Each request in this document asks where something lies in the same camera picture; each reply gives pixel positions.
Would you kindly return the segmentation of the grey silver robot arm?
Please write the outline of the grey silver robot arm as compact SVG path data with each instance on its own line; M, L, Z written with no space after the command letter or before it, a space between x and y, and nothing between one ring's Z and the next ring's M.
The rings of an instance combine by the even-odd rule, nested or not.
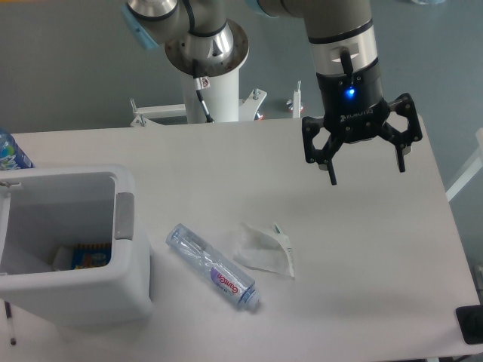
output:
M410 94L383 98L371 6L367 1L251 1L270 18L304 22L324 107L322 118L302 120L305 159L335 178L333 160L343 144L380 137L393 144L399 170L411 145L422 139ZM237 121L238 90L214 89L214 81L248 57L243 28L222 1L126 1L126 25L144 48L163 46L186 76L184 98L191 123Z

